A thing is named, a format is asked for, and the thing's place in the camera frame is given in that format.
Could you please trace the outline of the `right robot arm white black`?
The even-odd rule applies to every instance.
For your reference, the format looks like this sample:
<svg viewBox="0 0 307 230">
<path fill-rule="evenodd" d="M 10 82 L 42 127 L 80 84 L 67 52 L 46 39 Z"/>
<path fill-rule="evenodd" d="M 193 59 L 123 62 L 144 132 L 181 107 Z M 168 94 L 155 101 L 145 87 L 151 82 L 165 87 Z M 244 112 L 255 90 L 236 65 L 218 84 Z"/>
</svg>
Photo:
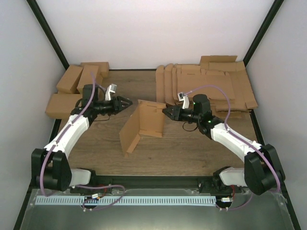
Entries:
<svg viewBox="0 0 307 230">
<path fill-rule="evenodd" d="M 163 113 L 173 121 L 195 123 L 203 135 L 222 144 L 242 160 L 243 168 L 225 167 L 216 171 L 217 178 L 213 181 L 216 192 L 224 193 L 231 185 L 247 187 L 256 195 L 269 190 L 279 192 L 285 174 L 275 147 L 261 145 L 231 129 L 226 121 L 212 114 L 205 94 L 193 97 L 192 109 L 184 103 L 169 106 Z"/>
</svg>

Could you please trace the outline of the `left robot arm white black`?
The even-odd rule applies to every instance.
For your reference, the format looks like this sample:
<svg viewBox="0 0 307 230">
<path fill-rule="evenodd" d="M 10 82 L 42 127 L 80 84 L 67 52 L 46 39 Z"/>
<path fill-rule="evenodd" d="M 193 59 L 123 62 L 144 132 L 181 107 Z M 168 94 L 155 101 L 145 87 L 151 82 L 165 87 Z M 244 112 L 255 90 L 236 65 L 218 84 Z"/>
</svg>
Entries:
<svg viewBox="0 0 307 230">
<path fill-rule="evenodd" d="M 71 150 L 98 115 L 116 115 L 133 104 L 128 98 L 113 95 L 117 88 L 115 84 L 110 84 L 104 92 L 105 98 L 99 100 L 100 88 L 95 83 L 85 85 L 81 99 L 62 130 L 44 148 L 32 152 L 32 182 L 43 195 L 47 189 L 65 191 L 74 186 L 81 186 L 89 194 L 97 190 L 98 181 L 91 177 L 90 170 L 70 168 Z"/>
</svg>

